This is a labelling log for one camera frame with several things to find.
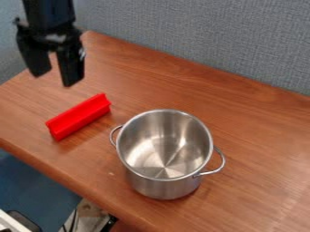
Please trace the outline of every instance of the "metal pot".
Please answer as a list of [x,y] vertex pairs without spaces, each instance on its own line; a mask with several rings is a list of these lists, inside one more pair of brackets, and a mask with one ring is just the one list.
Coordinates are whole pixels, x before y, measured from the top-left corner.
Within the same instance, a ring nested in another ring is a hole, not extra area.
[[[112,136],[117,129],[121,130],[114,144]],[[200,177],[213,174],[225,165],[224,154],[213,147],[207,127],[181,111],[153,110],[137,114],[112,130],[109,141],[133,189],[150,198],[183,197],[197,188]],[[221,157],[221,165],[200,172],[213,149]]]

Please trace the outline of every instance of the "red block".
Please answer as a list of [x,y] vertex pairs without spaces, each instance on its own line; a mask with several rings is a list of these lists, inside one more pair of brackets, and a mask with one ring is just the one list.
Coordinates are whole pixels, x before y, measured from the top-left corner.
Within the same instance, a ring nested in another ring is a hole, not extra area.
[[56,140],[64,139],[89,122],[109,112],[109,101],[104,93],[82,101],[58,116],[45,122],[50,135]]

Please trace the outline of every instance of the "pot handle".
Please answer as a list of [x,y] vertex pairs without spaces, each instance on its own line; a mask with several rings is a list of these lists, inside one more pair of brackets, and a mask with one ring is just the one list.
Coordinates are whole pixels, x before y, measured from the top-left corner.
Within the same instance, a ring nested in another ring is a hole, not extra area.
[[121,127],[122,127],[121,125],[117,126],[117,127],[114,127],[114,128],[112,129],[110,133],[109,133],[109,142],[110,142],[110,145],[112,145],[113,147],[116,147],[116,143],[114,143],[114,141],[112,140],[113,133],[114,133],[116,130],[118,130]]
[[215,170],[204,171],[201,173],[195,174],[192,176],[192,178],[213,174],[213,173],[219,172],[221,170],[221,168],[224,167],[224,165],[225,165],[225,156],[224,156],[224,153],[219,150],[219,148],[216,146],[213,146],[213,150],[216,151],[216,153],[220,155],[220,158],[221,158],[220,167],[217,169],[215,169]]

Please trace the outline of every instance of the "wooden tabletop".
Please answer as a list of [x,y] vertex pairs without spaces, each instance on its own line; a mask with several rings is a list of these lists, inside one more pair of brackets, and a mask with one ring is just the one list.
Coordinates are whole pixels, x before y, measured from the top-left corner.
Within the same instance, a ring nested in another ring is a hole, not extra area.
[[[0,86],[1,147],[141,231],[308,231],[310,98],[94,32],[82,39],[85,77],[69,89],[54,56],[45,76]],[[45,121],[98,92],[110,113],[54,142]],[[109,145],[114,126],[161,108],[200,118],[227,159],[172,201],[130,189]]]

